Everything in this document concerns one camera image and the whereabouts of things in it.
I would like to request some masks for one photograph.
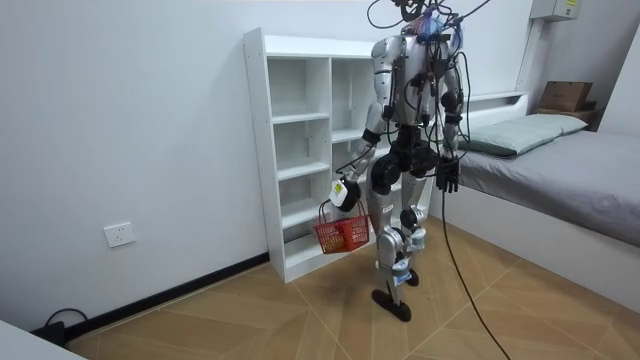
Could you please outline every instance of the electrical socket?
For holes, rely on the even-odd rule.
[[[104,228],[104,234],[107,236],[109,247],[116,247],[136,241],[136,235],[133,233],[131,223]]]

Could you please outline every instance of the parquet floor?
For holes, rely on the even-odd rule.
[[[283,284],[258,267],[70,344],[89,359],[502,359],[476,318],[427,221],[413,320],[370,298],[375,245]],[[450,227],[461,270],[485,321],[514,360],[640,360],[640,315],[462,230]]]

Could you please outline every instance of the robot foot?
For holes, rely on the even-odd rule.
[[[411,274],[411,279],[406,281],[407,285],[411,287],[417,287],[420,285],[420,276],[418,276],[418,273],[413,269],[409,270],[409,273]]]
[[[391,295],[382,290],[373,290],[373,292],[371,293],[371,298],[376,302],[376,304],[380,305],[381,308],[395,315],[395,317],[397,317],[400,321],[411,321],[411,309],[409,308],[409,305],[405,303],[396,305],[393,302],[393,298],[391,297]]]

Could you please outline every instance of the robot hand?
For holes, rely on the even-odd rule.
[[[456,156],[453,159],[441,158],[436,168],[436,186],[440,190],[449,193],[458,192],[460,176],[460,160]]]
[[[334,181],[329,194],[329,200],[342,212],[350,212],[356,206],[362,194],[357,181],[350,181],[344,175],[339,181]]]

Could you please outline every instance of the pillow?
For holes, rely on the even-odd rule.
[[[471,143],[460,141],[460,147],[500,157],[513,157],[586,126],[585,122],[571,116],[523,116],[475,128],[471,131]]]

